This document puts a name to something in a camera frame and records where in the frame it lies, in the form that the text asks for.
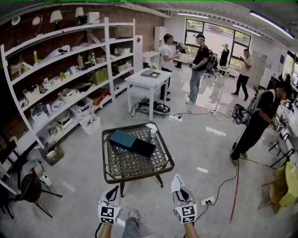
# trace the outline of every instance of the white shelving unit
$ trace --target white shelving unit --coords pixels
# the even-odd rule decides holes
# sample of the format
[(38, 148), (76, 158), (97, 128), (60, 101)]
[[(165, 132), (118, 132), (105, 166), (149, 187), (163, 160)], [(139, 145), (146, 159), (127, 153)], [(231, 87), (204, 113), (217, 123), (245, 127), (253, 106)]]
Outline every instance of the white shelving unit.
[[(110, 27), (117, 27), (117, 26), (132, 26), (133, 27), (133, 37), (132, 38), (126, 38), (126, 39), (114, 39), (114, 40), (110, 40), (109, 37), (109, 28)], [(102, 27), (104, 28), (104, 35), (105, 35), (105, 42), (101, 43), (93, 34), (92, 34), (92, 29), (93, 28), (99, 28)], [(68, 34), (68, 33), (73, 33), (73, 32), (77, 32), (77, 31), (86, 31), (88, 34), (88, 43), (89, 45), (87, 47), (84, 47), (82, 49), (79, 50), (75, 50), (75, 51), (70, 51), (66, 54), (57, 56), (55, 58), (52, 58), (50, 60), (47, 60), (45, 62), (42, 62), (32, 68), (30, 68), (28, 71), (26, 71), (25, 73), (23, 73), (22, 75), (20, 75), (19, 77), (15, 78), (13, 81), (11, 81), (9, 73), (8, 73), (8, 64), (7, 64), (7, 58), (9, 58), (11, 55), (16, 54), (20, 51), (22, 51), (23, 49), (32, 46), (34, 44), (40, 43), (42, 41), (57, 37), (57, 36), (61, 36), (64, 34)], [(118, 57), (111, 57), (111, 53), (110, 53), (110, 45), (111, 44), (117, 44), (117, 43), (122, 43), (122, 42), (127, 42), (127, 41), (132, 41), (133, 47), (132, 47), (132, 53), (126, 54), (126, 55), (121, 55)], [(24, 106), (24, 107), (20, 107), (18, 99), (16, 97), (15, 91), (14, 89), (18, 87), (18, 82), (20, 82), (21, 80), (25, 80), (25, 78), (44, 68), (44, 67), (51, 67), (51, 64), (54, 62), (57, 62), (59, 60), (63, 60), (66, 57), (69, 57), (71, 55), (75, 55), (78, 54), (80, 52), (84, 52), (84, 51), (89, 51), (91, 49), (95, 49), (98, 47), (102, 47), (104, 49), (104, 51), (106, 52), (106, 59), (107, 61), (101, 64), (96, 64), (95, 66), (92, 66), (89, 69), (86, 69), (84, 71), (79, 71), (75, 74), (70, 75), (67, 79), (63, 80), (60, 84), (58, 85), (54, 85), (51, 89), (47, 90), (44, 94), (40, 94), (40, 96), (38, 98), (36, 98), (33, 101), (29, 101), (28, 105)], [(55, 118), (60, 115), (62, 112), (64, 112), (65, 110), (67, 110), (69, 107), (71, 107), (73, 104), (75, 104), (76, 102), (78, 102), (79, 100), (81, 100), (84, 97), (87, 97), (90, 93), (94, 92), (95, 90), (104, 87), (105, 85), (109, 84), (109, 88), (110, 88), (110, 95), (107, 95), (103, 101), (98, 105), (98, 106), (93, 106), (93, 110), (97, 110), (98, 108), (102, 108), (104, 104), (106, 104), (107, 102), (109, 102), (110, 100), (112, 100), (112, 102), (115, 102), (115, 96), (120, 93), (121, 91), (123, 91), (126, 88), (126, 83), (125, 82), (121, 82), (119, 84), (117, 84), (117, 87), (119, 87), (119, 89), (114, 90), (114, 80), (116, 78), (119, 78), (120, 76), (128, 73), (128, 72), (132, 72), (134, 67), (132, 67), (132, 69), (127, 69), (124, 70), (122, 72), (120, 72), (119, 74), (113, 76), (112, 75), (112, 66), (111, 64), (113, 62), (116, 62), (118, 60), (127, 58), (127, 57), (133, 57), (133, 63), (135, 64), (135, 20), (133, 20), (133, 22), (128, 22), (128, 23), (109, 23), (108, 22), (108, 18), (104, 19), (104, 23), (102, 24), (91, 24), (91, 25), (83, 25), (83, 26), (75, 26), (75, 27), (70, 27), (70, 28), (65, 28), (62, 30), (58, 30), (55, 32), (50, 32), (44, 35), (41, 35), (39, 37), (30, 39), (28, 41), (25, 41), (23, 43), (21, 43), (20, 45), (8, 50), (5, 52), (4, 50), (4, 45), (1, 45), (0, 47), (1, 49), (1, 59), (2, 59), (2, 64), (4, 67), (4, 72), (5, 72), (5, 76), (7, 79), (7, 83), (8, 83), (8, 87), (9, 90), (11, 92), (11, 95), (13, 97), (13, 100), (18, 108), (18, 111), (22, 117), (22, 119), (24, 120), (26, 126), (29, 129), (29, 133), (31, 134), (31, 137), (33, 139), (35, 139), (38, 144), (44, 149), (45, 148), (45, 144), (46, 143), (51, 143), (53, 141), (52, 138), (50, 137), (45, 137), (44, 134), (42, 134), (46, 128), (46, 126), (48, 126), (52, 121), (55, 120)], [(61, 108), (58, 112), (54, 112), (51, 115), (48, 116), (48, 120), (43, 123), (42, 125), (37, 125), (31, 117), (27, 118), (24, 114), (24, 112), (28, 109), (30, 109), (34, 104), (36, 104), (37, 102), (42, 101), (42, 99), (44, 97), (46, 97), (47, 95), (53, 93), (55, 90), (59, 89), (60, 87), (62, 87), (63, 85), (66, 85), (67, 83), (73, 81), (74, 79), (85, 75), (93, 70), (96, 70), (98, 68), (101, 68), (103, 66), (107, 66), (108, 69), (108, 80), (102, 82), (99, 85), (96, 86), (91, 86), (86, 92), (81, 92), (76, 98), (74, 98), (71, 102), (65, 103), (63, 108)], [(68, 132), (70, 132), (74, 127), (76, 127), (80, 120), (78, 118), (74, 118), (73, 119), (73, 123), (68, 126), (65, 130), (62, 130), (59, 135), (57, 135), (55, 137), (55, 141), (59, 141), (61, 138), (63, 138)], [(42, 143), (42, 141), (40, 140), (40, 136), (43, 136), (44, 140), (45, 140), (45, 144)]]

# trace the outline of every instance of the white t-shirt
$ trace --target white t-shirt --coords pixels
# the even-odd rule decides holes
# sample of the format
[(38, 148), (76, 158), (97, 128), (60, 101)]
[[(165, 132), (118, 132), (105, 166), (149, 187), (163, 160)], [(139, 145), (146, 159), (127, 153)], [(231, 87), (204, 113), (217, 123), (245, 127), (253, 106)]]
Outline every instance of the white t-shirt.
[(251, 74), (251, 68), (252, 68), (252, 64), (253, 64), (253, 57), (250, 56), (248, 58), (245, 59), (245, 62), (250, 65), (250, 69), (246, 68), (245, 63), (243, 63), (241, 70), (240, 70), (240, 74), (243, 76), (250, 76)]
[(166, 68), (166, 69), (169, 69), (169, 70), (173, 70), (173, 60), (170, 60), (170, 61), (164, 61), (163, 60), (163, 56), (164, 55), (167, 55), (168, 57), (172, 57), (173, 56), (173, 52), (172, 52), (172, 49), (169, 45), (167, 44), (164, 44), (162, 46), (162, 68)]

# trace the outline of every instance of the ceiling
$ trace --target ceiling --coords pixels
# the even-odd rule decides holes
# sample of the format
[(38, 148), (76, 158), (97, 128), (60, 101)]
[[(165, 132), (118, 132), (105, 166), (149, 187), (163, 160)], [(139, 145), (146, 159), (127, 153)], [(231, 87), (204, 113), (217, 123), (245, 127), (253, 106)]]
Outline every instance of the ceiling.
[[(169, 18), (177, 12), (205, 14), (210, 18), (229, 20), (261, 33), (264, 40), (277, 40), (298, 52), (298, 1), (1, 1), (0, 25), (16, 15), (59, 5), (117, 5)], [(266, 22), (250, 15), (253, 10), (295, 36), (292, 40)]]

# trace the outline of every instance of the brick wall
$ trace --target brick wall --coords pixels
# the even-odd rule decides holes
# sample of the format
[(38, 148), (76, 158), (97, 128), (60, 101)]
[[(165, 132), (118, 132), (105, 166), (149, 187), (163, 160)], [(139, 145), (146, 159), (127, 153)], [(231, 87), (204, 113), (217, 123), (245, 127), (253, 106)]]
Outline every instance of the brick wall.
[[(29, 13), (21, 16), (21, 20), (19, 24), (16, 26), (12, 26), (11, 22), (7, 22), (0, 26), (0, 45), (4, 44), (5, 50), (9, 50), (10, 48), (21, 44), (22, 42), (29, 40), (35, 37), (35, 33), (38, 31), (38, 26), (32, 25), (32, 20), (36, 17), (36, 15), (42, 15), (43, 21), (41, 25), (41, 32), (43, 34), (51, 32), (54, 30), (54, 24), (49, 23), (50, 16), (52, 11), (61, 10), (63, 20), (59, 21), (60, 28), (67, 28), (76, 26), (76, 18), (75, 18), (75, 9), (77, 6), (70, 7), (53, 7), (47, 8), (44, 10), (40, 10), (34, 13)], [(143, 51), (152, 50), (154, 47), (154, 27), (155, 26), (163, 26), (163, 18), (159, 16), (155, 16), (149, 13), (143, 13), (139, 11), (134, 11), (122, 7), (114, 7), (114, 6), (83, 6), (84, 13), (88, 12), (100, 12), (100, 21), (104, 22), (105, 17), (109, 17), (109, 22), (132, 22), (135, 19), (135, 34), (143, 35)], [(127, 26), (118, 27), (117, 29), (110, 29), (110, 37), (125, 37), (130, 36), (132, 34), (132, 28)], [(101, 39), (104, 36), (103, 29), (99, 29), (95, 31), (94, 35)], [(63, 35), (61, 37), (56, 37), (51, 40), (46, 40), (37, 45), (31, 46), (22, 51), (21, 54), (16, 54), (13, 57), (9, 58), (8, 64), (16, 63), (20, 56), (23, 61), (33, 64), (33, 51), (36, 50), (39, 59), (45, 58), (50, 52), (54, 49), (61, 47), (62, 45), (70, 45), (77, 46), (82, 42), (87, 41), (86, 31), (71, 33), (67, 35)], [(60, 71), (64, 71), (67, 67), (76, 64), (76, 57), (67, 57), (65, 60), (58, 61), (50, 66), (38, 70), (37, 72), (31, 74), (26, 78), (26, 80), (22, 80), (20, 83), (15, 86), (17, 97), (20, 98), (22, 96), (22, 90), (31, 83), (41, 84), (42, 80), (45, 77), (49, 79), (55, 75), (58, 75)], [(1, 74), (0, 80), (5, 80), (4, 75)], [(7, 100), (8, 97), (4, 96), (5, 94), (1, 93), (0, 89), (0, 100)], [(18, 117), (20, 115), (17, 113), (15, 115), (7, 115), (10, 118)]]

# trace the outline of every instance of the black metal table frame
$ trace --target black metal table frame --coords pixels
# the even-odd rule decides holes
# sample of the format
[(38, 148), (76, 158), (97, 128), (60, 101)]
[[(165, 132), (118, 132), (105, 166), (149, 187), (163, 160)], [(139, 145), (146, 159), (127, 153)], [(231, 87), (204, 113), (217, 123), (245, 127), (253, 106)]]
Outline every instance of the black metal table frame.
[[(163, 149), (165, 150), (165, 154), (168, 156), (168, 162), (167, 164), (165, 164), (163, 167), (161, 167), (161, 169), (159, 171), (155, 171), (155, 172), (152, 172), (152, 173), (149, 173), (149, 174), (142, 174), (142, 175), (135, 175), (134, 177), (131, 177), (131, 178), (116, 178), (114, 177), (113, 175), (109, 174), (107, 171), (106, 171), (106, 166), (108, 166), (108, 164), (106, 164), (106, 161), (105, 161), (105, 150), (104, 150), (104, 145), (105, 145), (105, 139), (104, 139), (104, 136), (108, 133), (111, 133), (111, 132), (114, 132), (116, 131), (117, 129), (120, 129), (120, 130), (129, 130), (129, 129), (134, 129), (135, 127), (137, 126), (145, 126), (146, 124), (154, 124), (156, 127), (157, 125), (154, 123), (154, 122), (149, 122), (149, 123), (142, 123), (142, 124), (137, 124), (137, 125), (132, 125), (132, 126), (125, 126), (125, 127), (119, 127), (119, 128), (113, 128), (113, 129), (107, 129), (107, 130), (104, 130), (102, 131), (102, 160), (103, 160), (103, 175), (104, 175), (104, 179), (105, 181), (108, 183), (108, 184), (116, 184), (116, 183), (120, 183), (120, 194), (121, 194), (121, 197), (123, 198), (123, 191), (124, 191), (124, 186), (125, 186), (125, 182), (129, 182), (129, 181), (133, 181), (133, 180), (138, 180), (138, 179), (145, 179), (145, 178), (149, 178), (149, 177), (152, 177), (152, 176), (155, 176), (157, 178), (157, 180), (160, 182), (161, 184), (161, 187), (163, 187), (163, 181), (160, 177), (160, 174), (163, 174), (163, 173), (166, 173), (166, 172), (170, 172), (174, 169), (174, 166), (175, 166), (175, 163), (168, 151), (168, 148), (167, 146), (165, 145), (165, 142), (163, 140), (163, 137), (162, 135), (160, 134), (158, 128), (157, 128), (157, 131), (156, 133), (158, 133), (158, 136), (160, 138), (160, 142), (163, 146)], [(166, 168), (166, 166), (168, 165), (168, 163), (170, 163), (171, 167), (169, 168)], [(113, 178), (114, 180), (108, 180), (107, 179), (107, 174)]]

